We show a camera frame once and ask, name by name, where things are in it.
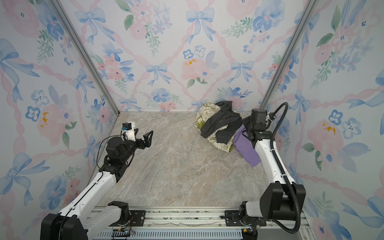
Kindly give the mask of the purple cloth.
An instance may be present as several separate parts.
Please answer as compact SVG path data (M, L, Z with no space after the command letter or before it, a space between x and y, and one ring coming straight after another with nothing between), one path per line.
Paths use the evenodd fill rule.
M243 135L243 131L246 128L242 125L234 135L233 145L236 150L243 156L246 162L248 162L252 167L257 166L261 163L261 158L253 148L252 142L248 140L247 137Z

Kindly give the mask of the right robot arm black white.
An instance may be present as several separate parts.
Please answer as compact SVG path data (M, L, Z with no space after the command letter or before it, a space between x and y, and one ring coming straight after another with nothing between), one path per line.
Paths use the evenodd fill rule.
M278 153L276 131L268 130L268 122L274 117L275 113L253 109L244 119L247 138L261 158L268 186L258 201L244 201L240 205L239 219L244 226L250 227L270 221L287 233L295 234L301 226L306 190L289 175Z

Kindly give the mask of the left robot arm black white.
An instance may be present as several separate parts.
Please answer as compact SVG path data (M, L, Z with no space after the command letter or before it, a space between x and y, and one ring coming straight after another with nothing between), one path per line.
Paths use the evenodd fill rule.
M42 240L92 240L110 225L129 236L134 217L129 204L112 201L93 217L90 213L101 198L123 177L132 164L136 150L152 145L153 131L136 137L137 128L124 123L119 135L108 137L103 165L89 185L57 214L48 214L41 223Z

